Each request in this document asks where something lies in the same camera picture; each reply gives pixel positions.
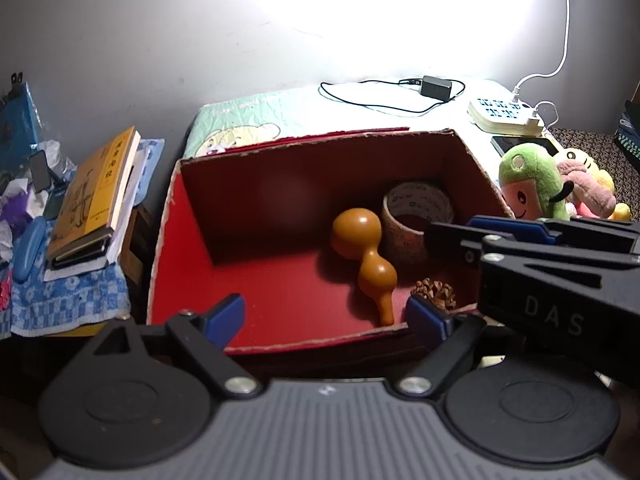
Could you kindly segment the brown wooden gourd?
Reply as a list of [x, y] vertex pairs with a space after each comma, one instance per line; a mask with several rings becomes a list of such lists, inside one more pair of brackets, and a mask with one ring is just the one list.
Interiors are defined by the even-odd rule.
[[381, 240], [381, 220], [369, 209], [347, 209], [332, 223], [334, 252], [359, 263], [360, 290], [378, 307], [380, 323], [391, 326], [395, 323], [393, 292], [397, 286], [397, 272], [378, 252]]

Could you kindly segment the pine cone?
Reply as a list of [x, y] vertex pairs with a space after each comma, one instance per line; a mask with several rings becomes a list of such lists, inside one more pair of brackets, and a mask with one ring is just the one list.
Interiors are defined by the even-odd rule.
[[428, 300], [437, 309], [445, 312], [453, 311], [457, 307], [454, 289], [439, 280], [424, 278], [424, 280], [417, 281], [411, 289], [411, 295]]

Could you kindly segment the green plush toy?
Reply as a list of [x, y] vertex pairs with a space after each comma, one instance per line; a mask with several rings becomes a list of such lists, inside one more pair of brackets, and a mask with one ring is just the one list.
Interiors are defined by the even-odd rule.
[[499, 165], [499, 185], [514, 217], [568, 220], [566, 199], [574, 184], [564, 181], [548, 151], [535, 143], [510, 148]]

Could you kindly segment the pink plush toy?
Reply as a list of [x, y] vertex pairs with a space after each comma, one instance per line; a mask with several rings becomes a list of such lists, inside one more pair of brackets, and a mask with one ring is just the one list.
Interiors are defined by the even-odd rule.
[[579, 162], [567, 159], [557, 162], [556, 166], [564, 181], [574, 183], [573, 192], [567, 200], [575, 206], [578, 216], [600, 218], [600, 212], [606, 209], [606, 201], [612, 198], [608, 190], [602, 188], [586, 167]]

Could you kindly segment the yellow plush toy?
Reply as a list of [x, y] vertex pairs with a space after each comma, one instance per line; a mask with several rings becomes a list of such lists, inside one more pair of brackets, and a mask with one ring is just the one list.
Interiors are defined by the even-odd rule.
[[631, 219], [631, 211], [626, 203], [620, 202], [615, 196], [615, 184], [611, 175], [604, 169], [597, 169], [593, 173], [593, 177], [597, 182], [608, 190], [608, 194], [612, 196], [610, 200], [607, 200], [605, 205], [606, 209], [600, 212], [599, 217], [608, 220], [620, 220], [628, 221]]

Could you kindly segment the white power strip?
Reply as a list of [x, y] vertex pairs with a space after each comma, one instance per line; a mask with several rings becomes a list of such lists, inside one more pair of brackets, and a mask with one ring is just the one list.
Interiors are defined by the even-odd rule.
[[474, 98], [469, 114], [478, 128], [504, 136], [540, 136], [544, 122], [530, 107], [511, 99]]

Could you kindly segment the red cardboard box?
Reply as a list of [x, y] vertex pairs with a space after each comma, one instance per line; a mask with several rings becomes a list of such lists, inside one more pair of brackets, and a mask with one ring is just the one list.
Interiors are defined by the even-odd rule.
[[203, 312], [237, 292], [246, 304], [235, 354], [378, 338], [358, 266], [330, 246], [333, 220], [380, 212], [397, 185], [445, 193], [454, 221], [505, 217], [495, 183], [452, 130], [336, 132], [285, 139], [176, 163], [152, 269], [148, 320]]

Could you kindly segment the blue patterned cloth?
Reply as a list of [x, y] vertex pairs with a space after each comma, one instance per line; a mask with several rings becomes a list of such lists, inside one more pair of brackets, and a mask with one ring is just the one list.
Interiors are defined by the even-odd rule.
[[46, 248], [54, 222], [46, 230], [25, 281], [14, 280], [8, 305], [1, 310], [1, 337], [39, 337], [67, 332], [128, 314], [126, 276], [119, 260], [99, 269], [48, 281]]

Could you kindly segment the dark green patterned bag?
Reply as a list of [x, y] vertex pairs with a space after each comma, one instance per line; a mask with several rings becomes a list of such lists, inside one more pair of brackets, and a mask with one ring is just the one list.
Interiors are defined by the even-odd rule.
[[640, 105], [626, 101], [614, 133], [614, 143], [635, 170], [640, 169]]

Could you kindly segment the black notebook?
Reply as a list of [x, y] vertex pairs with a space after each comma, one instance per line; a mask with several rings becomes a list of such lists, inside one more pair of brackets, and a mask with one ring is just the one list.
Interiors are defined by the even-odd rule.
[[100, 240], [94, 240], [84, 246], [77, 247], [65, 255], [54, 258], [49, 263], [49, 266], [53, 270], [60, 270], [103, 257], [111, 244], [111, 239], [110, 236], [106, 236]]

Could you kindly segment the black power adapter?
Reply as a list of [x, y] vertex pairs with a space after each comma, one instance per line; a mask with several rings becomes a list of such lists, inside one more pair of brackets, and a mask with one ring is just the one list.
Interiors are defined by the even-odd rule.
[[451, 98], [452, 81], [432, 76], [423, 76], [420, 82], [420, 95], [440, 102]]

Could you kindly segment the yellow book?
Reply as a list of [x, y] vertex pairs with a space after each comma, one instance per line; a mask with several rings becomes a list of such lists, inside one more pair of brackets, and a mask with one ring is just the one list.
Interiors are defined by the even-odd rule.
[[141, 140], [130, 127], [77, 167], [51, 233], [47, 260], [115, 232]]

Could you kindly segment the blue glasses case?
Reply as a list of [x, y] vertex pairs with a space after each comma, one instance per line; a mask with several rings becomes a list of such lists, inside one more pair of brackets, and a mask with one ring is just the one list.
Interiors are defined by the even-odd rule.
[[38, 250], [46, 235], [47, 220], [38, 216], [26, 226], [26, 229], [14, 250], [13, 281], [24, 283], [34, 265]]

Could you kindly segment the small black phone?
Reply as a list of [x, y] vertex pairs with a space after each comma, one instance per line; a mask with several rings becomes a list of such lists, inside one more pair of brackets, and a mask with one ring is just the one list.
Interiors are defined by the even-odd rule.
[[46, 152], [40, 150], [29, 157], [29, 170], [32, 175], [32, 187], [35, 193], [47, 191], [52, 184], [50, 168], [47, 162]]

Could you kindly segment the purple toy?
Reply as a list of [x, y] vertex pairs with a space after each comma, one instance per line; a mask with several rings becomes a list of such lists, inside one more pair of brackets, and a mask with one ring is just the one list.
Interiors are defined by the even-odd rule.
[[32, 221], [32, 216], [27, 211], [29, 195], [21, 192], [11, 197], [2, 207], [1, 220], [10, 226], [24, 226]]

